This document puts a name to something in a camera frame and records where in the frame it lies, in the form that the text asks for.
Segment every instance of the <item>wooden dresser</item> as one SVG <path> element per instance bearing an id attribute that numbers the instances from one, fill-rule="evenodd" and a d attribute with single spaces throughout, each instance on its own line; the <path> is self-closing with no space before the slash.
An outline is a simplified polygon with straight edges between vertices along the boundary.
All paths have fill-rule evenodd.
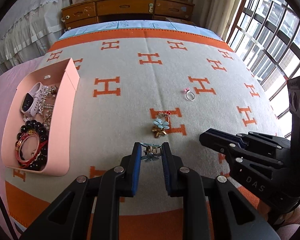
<path id="1" fill-rule="evenodd" d="M 181 0 L 86 0 L 62 9 L 66 29 L 117 20 L 190 21 L 194 4 Z"/>

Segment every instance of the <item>white lace curtain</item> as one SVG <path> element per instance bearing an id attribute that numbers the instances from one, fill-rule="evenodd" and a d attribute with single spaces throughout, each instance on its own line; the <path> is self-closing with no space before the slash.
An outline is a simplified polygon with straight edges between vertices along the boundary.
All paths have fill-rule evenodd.
<path id="1" fill-rule="evenodd" d="M 35 0 L 34 4 L 27 4 L 30 1 L 33 0 L 18 0 L 11 9 L 26 6 L 18 8 L 18 12 L 10 9 L 0 22 L 0 75 L 15 65 L 45 55 L 63 34 L 61 9 L 69 5 L 69 0 Z M 7 23 L 4 19 L 9 15 L 15 20 Z"/>
<path id="2" fill-rule="evenodd" d="M 195 4 L 192 21 L 226 39 L 240 0 L 188 0 Z"/>

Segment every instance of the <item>watch face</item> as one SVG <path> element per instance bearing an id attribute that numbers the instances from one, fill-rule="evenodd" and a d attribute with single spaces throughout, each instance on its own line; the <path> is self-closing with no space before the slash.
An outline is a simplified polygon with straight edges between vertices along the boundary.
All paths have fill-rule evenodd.
<path id="1" fill-rule="evenodd" d="M 22 111 L 24 112 L 28 111 L 32 103 L 33 103 L 33 97 L 29 93 L 27 93 L 25 100 L 23 101 L 22 104 Z"/>

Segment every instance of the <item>jewelry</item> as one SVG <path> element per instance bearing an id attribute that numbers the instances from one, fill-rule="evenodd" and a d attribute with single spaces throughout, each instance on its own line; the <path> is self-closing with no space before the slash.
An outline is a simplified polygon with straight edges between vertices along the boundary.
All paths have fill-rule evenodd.
<path id="1" fill-rule="evenodd" d="M 168 121 L 162 121 L 162 119 L 155 119 L 153 121 L 154 125 L 152 128 L 151 128 L 151 131 L 154 133 L 154 137 L 155 138 L 159 138 L 161 135 L 162 136 L 166 136 L 167 135 L 167 132 L 166 130 L 169 129 L 169 122 L 170 122 L 170 118 L 169 118 L 169 115 L 171 113 L 169 111 L 166 111 L 166 112 L 159 112 L 158 113 L 158 116 L 159 117 L 167 117 L 168 118 Z"/>
<path id="2" fill-rule="evenodd" d="M 25 116 L 34 117 L 37 114 L 38 104 L 47 88 L 47 86 L 44 86 L 41 82 L 38 82 L 25 95 L 20 109 Z"/>
<path id="3" fill-rule="evenodd" d="M 48 88 L 45 91 L 45 93 L 43 94 L 42 99 L 39 103 L 38 113 L 43 116 L 42 124 L 47 131 L 49 131 L 49 129 L 50 129 L 50 123 L 51 123 L 54 105 L 47 104 L 46 100 L 47 100 L 47 98 L 50 98 L 50 97 L 55 99 L 57 96 L 57 93 L 58 93 L 58 87 L 52 86 L 52 87 Z"/>
<path id="4" fill-rule="evenodd" d="M 159 160 L 161 156 L 161 145 L 160 144 L 148 144 L 148 143 L 140 143 L 141 146 L 146 149 L 143 151 L 145 153 L 144 156 L 141 157 L 142 161 L 156 161 Z"/>
<path id="5" fill-rule="evenodd" d="M 195 95 L 194 95 L 194 93 L 192 93 L 192 92 L 190 91 L 189 88 L 186 88 L 184 91 L 186 92 L 186 98 L 187 98 L 188 100 L 190 100 L 190 101 L 195 100 Z M 192 94 L 193 98 L 190 99 L 189 96 L 188 96 L 188 94 Z"/>
<path id="6" fill-rule="evenodd" d="M 31 121 L 33 119 L 33 117 L 28 117 L 25 114 L 23 115 L 23 121 L 27 122 L 27 121 Z"/>
<path id="7" fill-rule="evenodd" d="M 46 129 L 40 122 L 36 120 L 27 121 L 26 125 L 21 126 L 20 133 L 17 135 L 18 141 L 16 142 L 15 155 L 20 168 L 33 171 L 39 171 L 43 165 L 47 163 L 48 154 L 48 136 Z M 24 142 L 30 137 L 38 139 L 37 149 L 34 150 L 29 160 L 25 160 L 22 153 L 22 146 Z"/>

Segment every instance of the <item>beige curtain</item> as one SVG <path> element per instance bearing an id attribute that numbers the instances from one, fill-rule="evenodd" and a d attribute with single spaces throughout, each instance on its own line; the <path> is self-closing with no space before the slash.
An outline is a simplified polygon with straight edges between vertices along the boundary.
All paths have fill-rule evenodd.
<path id="1" fill-rule="evenodd" d="M 225 40 L 240 0 L 188 1 L 195 4 L 192 21 Z"/>

